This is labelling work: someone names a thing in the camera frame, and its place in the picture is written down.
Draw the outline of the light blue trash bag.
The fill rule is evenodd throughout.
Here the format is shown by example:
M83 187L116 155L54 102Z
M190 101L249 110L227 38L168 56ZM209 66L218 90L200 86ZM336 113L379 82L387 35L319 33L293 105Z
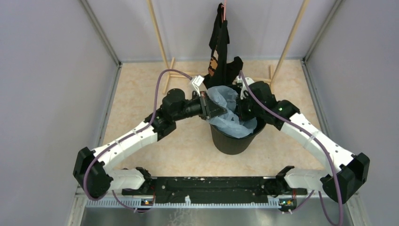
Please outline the light blue trash bag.
M237 91L227 86L214 86L207 90L211 100L227 110L226 114L208 120L223 133L234 137L243 138L252 134L258 123L256 118L249 121L240 121L235 113Z

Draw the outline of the black plastic trash bin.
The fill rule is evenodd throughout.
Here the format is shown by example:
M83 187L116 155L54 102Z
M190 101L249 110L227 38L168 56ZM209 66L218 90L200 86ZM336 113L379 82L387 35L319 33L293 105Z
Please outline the black plastic trash bin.
M237 85L214 86L207 89L210 99L227 110L227 113L208 120L208 123L215 147L228 155L237 155L245 151L266 126L261 118L243 121L235 113L240 93L241 87Z

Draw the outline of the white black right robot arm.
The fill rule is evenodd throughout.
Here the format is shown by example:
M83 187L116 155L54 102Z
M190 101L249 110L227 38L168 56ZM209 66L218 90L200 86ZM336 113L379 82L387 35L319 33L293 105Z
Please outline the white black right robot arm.
M288 100L277 101L270 86L251 78L238 79L236 112L240 119L259 118L296 140L323 166L323 170L285 167L276 188L282 194L294 188L324 192L335 202L346 203L367 181L370 159L339 146L313 126Z

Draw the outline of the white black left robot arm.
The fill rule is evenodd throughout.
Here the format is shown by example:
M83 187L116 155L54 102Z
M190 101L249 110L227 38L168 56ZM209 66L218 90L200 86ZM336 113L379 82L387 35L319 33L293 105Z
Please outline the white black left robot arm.
M144 170L115 170L114 167L141 148L156 143L176 129L176 122L198 116L210 120L227 112L210 99L205 91L185 98L181 89L171 89L156 109L138 126L103 146L78 151L73 176L93 201L102 199L110 190L132 189L139 194L150 191L151 182Z

